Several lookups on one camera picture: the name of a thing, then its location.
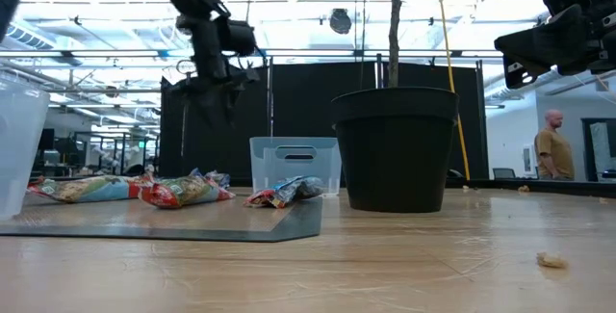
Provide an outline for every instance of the black plant pot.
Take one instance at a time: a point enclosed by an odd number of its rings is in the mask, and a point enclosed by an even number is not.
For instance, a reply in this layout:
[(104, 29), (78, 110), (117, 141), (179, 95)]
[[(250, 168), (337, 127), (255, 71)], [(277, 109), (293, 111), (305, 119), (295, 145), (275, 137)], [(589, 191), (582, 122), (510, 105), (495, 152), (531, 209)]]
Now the black plant pot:
[(332, 116), (354, 209), (441, 210), (455, 93), (432, 88), (357, 91), (332, 100)]

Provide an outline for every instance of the tree trunk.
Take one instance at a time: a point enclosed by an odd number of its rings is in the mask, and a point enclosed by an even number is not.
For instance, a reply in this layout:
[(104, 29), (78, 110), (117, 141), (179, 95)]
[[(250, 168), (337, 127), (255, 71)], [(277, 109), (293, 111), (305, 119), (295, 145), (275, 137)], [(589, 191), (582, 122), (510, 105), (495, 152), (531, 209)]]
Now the tree trunk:
[(400, 8), (402, 0), (392, 0), (392, 17), (389, 27), (389, 84), (388, 87), (398, 86), (398, 25), (400, 23)]

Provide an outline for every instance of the tan shirt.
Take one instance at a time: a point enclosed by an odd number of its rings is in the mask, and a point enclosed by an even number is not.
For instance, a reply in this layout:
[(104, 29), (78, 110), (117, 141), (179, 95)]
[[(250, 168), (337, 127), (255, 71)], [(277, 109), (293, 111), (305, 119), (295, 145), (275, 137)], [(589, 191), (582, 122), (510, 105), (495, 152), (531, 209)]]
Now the tan shirt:
[(541, 154), (549, 154), (552, 156), (554, 167), (561, 176), (571, 179), (575, 178), (576, 172), (571, 146), (560, 134), (550, 130), (541, 130), (535, 137), (535, 152), (537, 154), (539, 175), (552, 175), (541, 160)]

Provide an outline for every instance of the yellow pole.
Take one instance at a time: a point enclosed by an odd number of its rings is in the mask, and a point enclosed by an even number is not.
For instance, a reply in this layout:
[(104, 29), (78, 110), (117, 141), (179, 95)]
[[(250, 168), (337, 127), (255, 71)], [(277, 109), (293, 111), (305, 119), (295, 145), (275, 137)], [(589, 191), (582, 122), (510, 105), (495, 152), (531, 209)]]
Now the yellow pole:
[[(453, 69), (451, 69), (451, 54), (449, 52), (449, 38), (447, 35), (447, 23), (445, 19), (445, 6), (443, 0), (439, 0), (441, 3), (441, 18), (443, 19), (443, 36), (445, 37), (445, 50), (447, 51), (447, 70), (449, 73), (449, 88), (452, 92), (455, 92), (455, 86), (453, 85)], [(462, 130), (462, 119), (458, 113), (458, 132), (460, 135), (460, 146), (462, 147), (462, 157), (464, 158), (464, 171), (466, 173), (466, 179), (471, 180), (471, 174), (469, 173), (469, 158), (466, 155), (466, 144), (464, 142), (464, 131)]]

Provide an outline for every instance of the plastic storage bin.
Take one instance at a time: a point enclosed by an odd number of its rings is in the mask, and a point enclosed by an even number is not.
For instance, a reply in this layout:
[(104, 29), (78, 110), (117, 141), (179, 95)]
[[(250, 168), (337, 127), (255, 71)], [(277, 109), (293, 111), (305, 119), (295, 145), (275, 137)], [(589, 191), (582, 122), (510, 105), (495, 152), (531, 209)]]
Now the plastic storage bin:
[(254, 192), (300, 175), (320, 178), (326, 194), (340, 191), (342, 160), (336, 138), (252, 138), (250, 153)]
[(0, 75), (0, 220), (21, 212), (49, 94)]

